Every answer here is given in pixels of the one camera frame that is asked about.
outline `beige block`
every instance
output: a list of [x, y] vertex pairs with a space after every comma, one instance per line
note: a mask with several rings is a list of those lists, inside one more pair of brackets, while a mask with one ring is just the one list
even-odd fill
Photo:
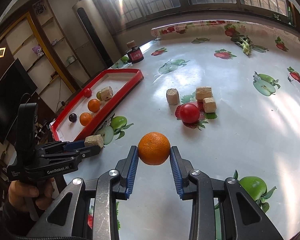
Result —
[[175, 88], [170, 88], [167, 90], [167, 101], [171, 106], [177, 105], [179, 103], [179, 93]]
[[217, 109], [216, 102], [213, 98], [204, 98], [202, 103], [203, 109], [206, 113], [214, 113]]
[[105, 87], [101, 89], [101, 100], [108, 100], [113, 97], [113, 91], [111, 87]]
[[212, 98], [211, 87], [197, 87], [195, 89], [195, 99], [197, 99], [199, 102], [202, 102], [202, 100], [205, 98]]
[[88, 136], [84, 140], [85, 147], [94, 146], [94, 145], [98, 145], [100, 148], [103, 148], [103, 137], [101, 134]]

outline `bottle cap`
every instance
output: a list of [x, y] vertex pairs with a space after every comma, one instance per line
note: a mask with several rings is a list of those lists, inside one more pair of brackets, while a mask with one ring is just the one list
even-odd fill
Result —
[[127, 46], [129, 49], [133, 48], [133, 47], [136, 47], [136, 42], [135, 41], [129, 41], [127, 42]]

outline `purple grape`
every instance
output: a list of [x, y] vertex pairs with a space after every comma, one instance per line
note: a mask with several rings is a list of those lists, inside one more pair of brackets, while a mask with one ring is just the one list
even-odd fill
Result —
[[76, 114], [71, 114], [71, 115], [69, 115], [69, 121], [70, 121], [70, 122], [75, 122], [75, 121], [77, 121], [77, 115], [76, 115]]

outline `orange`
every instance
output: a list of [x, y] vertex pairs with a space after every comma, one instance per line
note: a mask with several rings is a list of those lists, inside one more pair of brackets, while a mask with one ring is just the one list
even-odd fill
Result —
[[88, 109], [91, 112], [98, 112], [100, 109], [100, 101], [98, 99], [91, 99], [88, 103]]
[[150, 132], [138, 144], [139, 158], [148, 165], [160, 165], [170, 154], [170, 142], [162, 133]]
[[89, 113], [82, 113], [79, 117], [80, 124], [87, 126], [88, 123], [92, 120], [92, 116]]

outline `red tray rim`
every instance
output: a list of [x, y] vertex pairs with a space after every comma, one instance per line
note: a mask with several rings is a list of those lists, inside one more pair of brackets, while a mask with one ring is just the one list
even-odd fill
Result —
[[82, 129], [74, 141], [85, 139], [90, 135], [91, 132], [111, 113], [113, 108], [129, 93], [135, 85], [143, 79], [143, 74], [140, 69], [135, 68], [124, 68], [124, 69], [106, 69], [96, 76], [88, 85], [86, 85], [63, 109], [63, 111], [56, 118], [55, 122], [51, 125], [51, 132], [56, 141], [59, 141], [57, 128], [75, 106], [75, 104], [84, 97], [84, 90], [92, 88], [100, 79], [107, 74], [118, 74], [118, 73], [135, 73], [135, 75], [103, 106], [102, 109], [93, 117], [91, 122]]

